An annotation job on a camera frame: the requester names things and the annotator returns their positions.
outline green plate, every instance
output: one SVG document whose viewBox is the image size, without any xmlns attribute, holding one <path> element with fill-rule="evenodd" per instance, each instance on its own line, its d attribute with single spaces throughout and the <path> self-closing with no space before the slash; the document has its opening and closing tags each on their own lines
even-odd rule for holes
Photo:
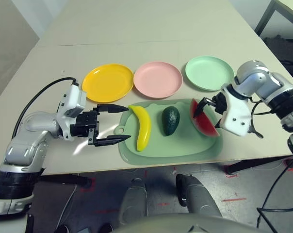
<svg viewBox="0 0 293 233">
<path fill-rule="evenodd" d="M 193 58 L 186 64 L 185 73 L 191 83 L 207 91 L 218 91 L 234 78 L 229 64 L 211 56 Z"/>
<path fill-rule="evenodd" d="M 146 101 L 134 104 L 145 107 L 152 120 L 149 144 L 142 152 L 136 150 L 139 121 L 132 111 L 124 112 L 120 125 L 114 131 L 115 134 L 131 135 L 131 138 L 118 144 L 124 161 L 133 165 L 154 165 L 197 162 L 215 158 L 222 149 L 222 135 L 206 137 L 198 132 L 190 121 L 190 103 L 191 99 Z M 174 134 L 165 136 L 161 114 L 168 106 L 178 108 L 180 123 Z M 213 123 L 217 122 L 210 108 L 206 107 L 205 113 Z"/>
</svg>

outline green cutting board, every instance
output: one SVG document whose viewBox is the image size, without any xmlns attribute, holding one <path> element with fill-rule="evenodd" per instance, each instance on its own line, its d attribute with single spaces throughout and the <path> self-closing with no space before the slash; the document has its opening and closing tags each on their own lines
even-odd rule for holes
<svg viewBox="0 0 293 233">
<path fill-rule="evenodd" d="M 190 119 L 190 103 L 191 99 L 146 101 L 134 104 L 143 106 L 152 121 L 149 143 L 141 152 L 136 150 L 139 120 L 132 110 L 124 112 L 120 125 L 114 131 L 115 134 L 131 135 L 131 138 L 119 143 L 122 158 L 131 164 L 150 165 L 157 164 L 158 160 L 173 163 L 217 156 L 222 148 L 222 136 L 207 137 L 196 130 Z M 179 125 L 170 136 L 164 135 L 162 125 L 162 112 L 168 106 L 174 106 L 180 112 Z M 213 123 L 216 123 L 213 111 L 210 108 L 205 108 L 204 111 Z"/>
</svg>

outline gray robot arm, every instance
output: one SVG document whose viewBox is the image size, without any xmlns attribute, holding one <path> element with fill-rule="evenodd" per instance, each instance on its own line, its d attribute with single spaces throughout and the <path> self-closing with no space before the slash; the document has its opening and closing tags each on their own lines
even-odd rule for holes
<svg viewBox="0 0 293 233">
<path fill-rule="evenodd" d="M 18 133 L 7 147 L 0 166 L 0 232 L 25 232 L 30 217 L 34 185 L 43 173 L 43 162 L 53 138 L 73 141 L 75 136 L 88 137 L 88 144 L 113 145 L 128 135 L 111 135 L 97 139 L 102 111 L 117 113 L 128 110 L 113 104 L 98 104 L 97 108 L 81 113 L 86 104 L 86 93 L 74 82 L 64 94 L 56 114 L 36 112 L 23 118 Z"/>
<path fill-rule="evenodd" d="M 271 113 L 278 116 L 282 128 L 293 133 L 293 85 L 255 60 L 242 64 L 232 83 L 223 85 L 212 100 L 204 98 L 198 104 L 194 117 L 203 111 L 205 105 L 211 105 L 222 114 L 216 127 L 238 136 L 257 133 L 251 125 L 252 115 L 248 107 L 248 100 L 255 93 L 271 109 Z M 288 146 L 293 153 L 293 134 L 288 139 Z"/>
</svg>

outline yellow banana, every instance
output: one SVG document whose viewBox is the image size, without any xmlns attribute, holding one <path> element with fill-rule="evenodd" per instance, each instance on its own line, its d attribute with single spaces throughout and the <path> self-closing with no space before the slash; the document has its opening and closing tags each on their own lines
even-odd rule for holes
<svg viewBox="0 0 293 233">
<path fill-rule="evenodd" d="M 129 105 L 130 109 L 136 114 L 139 119 L 139 134 L 137 138 L 137 151 L 143 151 L 147 146 L 151 135 L 151 118 L 144 107 Z"/>
</svg>

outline yellow plate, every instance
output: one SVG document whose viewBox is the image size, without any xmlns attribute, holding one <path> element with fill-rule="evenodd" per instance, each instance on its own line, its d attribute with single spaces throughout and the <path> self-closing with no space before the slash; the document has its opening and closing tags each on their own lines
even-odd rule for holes
<svg viewBox="0 0 293 233">
<path fill-rule="evenodd" d="M 127 95 L 133 87 L 133 73 L 123 65 L 108 64 L 90 71 L 84 78 L 82 90 L 96 102 L 108 103 Z"/>
</svg>

